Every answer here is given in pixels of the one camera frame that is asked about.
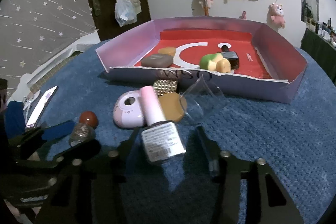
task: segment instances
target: plastic bag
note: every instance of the plastic bag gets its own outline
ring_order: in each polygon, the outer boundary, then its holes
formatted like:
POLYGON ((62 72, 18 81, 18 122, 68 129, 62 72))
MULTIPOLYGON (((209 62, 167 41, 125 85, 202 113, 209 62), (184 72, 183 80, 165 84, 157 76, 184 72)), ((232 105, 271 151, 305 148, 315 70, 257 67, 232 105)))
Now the plastic bag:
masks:
POLYGON ((137 14, 130 0, 117 0, 114 13, 120 27, 137 22, 137 14))

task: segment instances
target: pink nail polish bottle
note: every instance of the pink nail polish bottle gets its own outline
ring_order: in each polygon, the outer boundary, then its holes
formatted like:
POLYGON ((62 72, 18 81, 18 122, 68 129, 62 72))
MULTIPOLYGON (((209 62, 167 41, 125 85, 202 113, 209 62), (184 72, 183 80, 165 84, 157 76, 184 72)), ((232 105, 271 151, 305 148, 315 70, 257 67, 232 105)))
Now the pink nail polish bottle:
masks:
POLYGON ((141 138, 148 161, 160 164, 174 156, 184 154, 186 149, 173 121, 167 121, 153 86, 140 89, 140 104, 147 127, 141 138))

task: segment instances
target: metal screw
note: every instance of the metal screw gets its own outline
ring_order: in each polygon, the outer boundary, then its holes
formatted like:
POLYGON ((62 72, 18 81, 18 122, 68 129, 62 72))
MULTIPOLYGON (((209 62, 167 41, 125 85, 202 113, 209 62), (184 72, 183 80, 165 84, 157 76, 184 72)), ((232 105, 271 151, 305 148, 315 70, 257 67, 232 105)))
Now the metal screw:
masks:
POLYGON ((81 164, 82 164, 82 160, 81 159, 74 159, 72 161, 72 165, 74 165, 74 166, 79 166, 81 164))
POLYGON ((60 156, 56 159, 57 162, 61 162, 62 160, 64 160, 64 157, 63 156, 60 156))
POLYGON ((223 150, 223 151, 221 151, 219 154, 220 154, 220 156, 221 156, 222 158, 228 158, 228 157, 231 156, 231 153, 230 153, 229 151, 227 151, 227 150, 223 150))
POLYGON ((259 158, 259 159, 257 159, 257 163, 259 165, 265 165, 266 164, 266 160, 264 160, 263 158, 259 158))
POLYGON ((108 153, 108 156, 110 158, 116 158, 119 156, 119 152, 117 150, 111 150, 109 153, 108 153))
POLYGON ((48 182, 50 186, 53 186, 57 182, 57 178, 51 178, 48 182))

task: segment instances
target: blue table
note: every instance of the blue table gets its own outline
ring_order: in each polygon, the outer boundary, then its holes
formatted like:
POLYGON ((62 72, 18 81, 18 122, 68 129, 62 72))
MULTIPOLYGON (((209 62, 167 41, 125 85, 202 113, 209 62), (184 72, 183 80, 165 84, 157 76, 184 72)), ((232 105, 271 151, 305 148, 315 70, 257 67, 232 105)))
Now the blue table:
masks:
MULTIPOLYGON (((130 130, 117 128, 112 110, 118 97, 140 88, 100 77, 103 67, 95 48, 64 66, 41 89, 58 85, 40 122, 52 126, 78 121, 85 110, 96 113, 96 138, 102 153, 128 139, 130 130)), ((263 157, 293 198, 305 223, 315 224, 336 194, 336 88, 308 54, 308 67, 292 104, 229 97, 228 105, 203 126, 208 136, 235 156, 263 157)), ((129 223, 209 223, 218 185, 211 183, 207 162, 193 128, 178 125, 187 147, 183 158, 149 166, 139 157, 135 174, 121 185, 129 223)), ((68 137, 52 145, 48 159, 69 147, 68 137)), ((241 184, 242 203, 246 183, 241 184)), ((240 213, 244 223, 244 212, 240 213)))

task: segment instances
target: red paper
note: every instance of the red paper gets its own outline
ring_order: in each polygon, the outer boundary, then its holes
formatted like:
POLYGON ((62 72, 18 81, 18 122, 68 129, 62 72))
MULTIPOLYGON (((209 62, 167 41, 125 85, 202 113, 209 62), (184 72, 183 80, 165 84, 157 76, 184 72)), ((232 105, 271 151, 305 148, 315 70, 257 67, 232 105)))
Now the red paper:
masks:
POLYGON ((174 63, 177 64, 172 64, 171 67, 188 67, 188 63, 198 66, 204 55, 221 52, 221 46, 227 43, 228 47, 231 45, 229 50, 236 52, 239 57, 239 69, 234 71, 235 74, 271 79, 251 43, 250 33, 225 30, 168 30, 161 32, 160 38, 159 43, 145 57, 157 53, 161 48, 175 47, 177 51, 174 63), (195 46, 195 43, 199 42, 204 46, 195 46))

